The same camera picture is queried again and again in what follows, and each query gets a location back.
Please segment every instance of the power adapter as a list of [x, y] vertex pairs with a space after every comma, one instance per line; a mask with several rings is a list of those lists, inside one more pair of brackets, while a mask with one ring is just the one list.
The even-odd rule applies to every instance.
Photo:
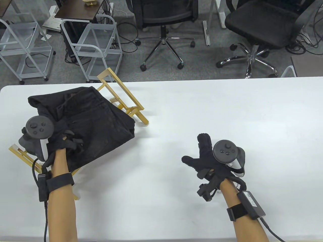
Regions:
[[259, 217], [264, 217], [266, 215], [251, 192], [241, 191], [237, 194], [237, 196], [252, 220]]

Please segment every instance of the dark wooden desktop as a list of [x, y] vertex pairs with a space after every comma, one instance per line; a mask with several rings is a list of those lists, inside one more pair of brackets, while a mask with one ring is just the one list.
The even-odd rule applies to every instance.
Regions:
[[11, 2], [12, 0], [0, 0], [0, 18], [3, 17]]
[[82, 0], [65, 0], [55, 18], [80, 19], [92, 21], [95, 18], [103, 0], [97, 0], [97, 4], [87, 6]]

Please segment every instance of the wooden stand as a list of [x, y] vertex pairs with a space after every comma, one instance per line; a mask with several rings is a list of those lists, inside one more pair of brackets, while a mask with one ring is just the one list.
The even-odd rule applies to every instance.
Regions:
[[[125, 91], [125, 93], [130, 97], [130, 99], [135, 103], [136, 106], [128, 107], [121, 98], [115, 93], [115, 91], [109, 86], [109, 84], [104, 80], [105, 77], [110, 75], [116, 83], [119, 84], [119, 86], [122, 88], [122, 90]], [[119, 79], [119, 77], [111, 70], [109, 67], [105, 71], [101, 72], [98, 75], [98, 79], [102, 82], [102, 85], [98, 88], [98, 91], [100, 91], [102, 88], [106, 87], [111, 94], [114, 96], [110, 99], [110, 102], [119, 102], [118, 108], [119, 109], [125, 109], [126, 114], [128, 114], [130, 117], [137, 115], [137, 117], [145, 124], [148, 125], [149, 121], [145, 118], [145, 116], [140, 112], [144, 110], [144, 107], [138, 102], [138, 100], [133, 96], [133, 94], [129, 91], [129, 89], [123, 84], [123, 82]]]
[[[136, 104], [136, 106], [128, 107], [121, 99], [120, 97], [115, 93], [115, 91], [108, 85], [108, 83], [104, 80], [106, 76], [110, 75], [118, 84], [119, 86], [125, 91], [125, 93], [130, 97], [130, 99]], [[106, 87], [111, 94], [114, 96], [110, 99], [110, 102], [119, 102], [118, 108], [119, 109], [125, 109], [126, 114], [128, 114], [130, 117], [137, 115], [137, 117], [145, 124], [148, 125], [149, 121], [145, 118], [145, 116], [140, 112], [144, 110], [144, 107], [138, 102], [138, 100], [132, 95], [132, 93], [129, 91], [129, 89], [122, 83], [122, 81], [117, 77], [117, 75], [111, 70], [111, 68], [106, 69], [101, 74], [98, 75], [99, 80], [101, 80], [102, 85], [98, 88], [98, 91], [100, 91], [102, 88]], [[9, 150], [14, 153], [16, 156], [18, 156], [23, 162], [25, 162], [27, 165], [32, 167], [34, 159], [31, 158], [27, 151], [21, 150], [17, 145], [12, 145]], [[42, 166], [36, 162], [35, 164], [35, 171], [38, 173], [42, 173], [41, 171]], [[72, 172], [72, 176], [74, 176], [79, 169], [76, 169]], [[79, 197], [74, 195], [74, 200], [79, 200]]]
[[[14, 153], [16, 156], [18, 156], [23, 162], [25, 162], [27, 165], [32, 167], [34, 159], [31, 158], [27, 151], [21, 150], [17, 145], [12, 145], [10, 146], [9, 150]], [[41, 171], [41, 165], [36, 162], [35, 164], [35, 171], [38, 173], [42, 173]], [[75, 171], [72, 172], [72, 176], [74, 176], [79, 169], [76, 169]], [[79, 200], [79, 197], [74, 194], [74, 200]]]

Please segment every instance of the forearm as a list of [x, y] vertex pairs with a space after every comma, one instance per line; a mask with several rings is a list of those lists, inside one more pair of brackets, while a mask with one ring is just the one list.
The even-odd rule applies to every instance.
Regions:
[[[66, 150], [57, 150], [53, 177], [68, 173]], [[77, 242], [76, 209], [72, 185], [52, 191], [48, 199], [48, 232], [50, 242]]]
[[[220, 189], [228, 207], [241, 203], [237, 197], [238, 191], [231, 181], [225, 179]], [[259, 221], [252, 220], [248, 215], [238, 218], [233, 225], [238, 242], [269, 242]]]

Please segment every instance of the white metal cart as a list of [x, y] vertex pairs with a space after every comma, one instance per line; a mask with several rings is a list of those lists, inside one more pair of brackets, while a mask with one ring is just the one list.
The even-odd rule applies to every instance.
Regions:
[[[30, 15], [31, 23], [7, 24], [4, 20], [0, 22], [6, 26], [6, 30], [0, 39], [0, 59], [19, 79], [23, 85], [23, 79], [32, 77], [43, 77], [48, 81], [48, 71], [53, 55], [56, 54], [43, 33], [40, 25], [31, 12], [18, 13], [14, 16], [22, 18], [23, 15]], [[35, 47], [35, 42], [42, 34], [46, 46]], [[5, 56], [21, 55], [19, 66], [15, 71], [5, 60]]]
[[[112, 24], [92, 24], [87, 20], [64, 19], [61, 25], [87, 82], [90, 80], [99, 81], [97, 76], [108, 67], [117, 73], [122, 59], [122, 48], [116, 22], [109, 15], [97, 14], [96, 16], [108, 18]], [[72, 43], [64, 26], [65, 22], [89, 23], [77, 43]], [[86, 71], [80, 61], [80, 56], [91, 57]], [[112, 82], [113, 80], [111, 76], [108, 76], [106, 81]]]

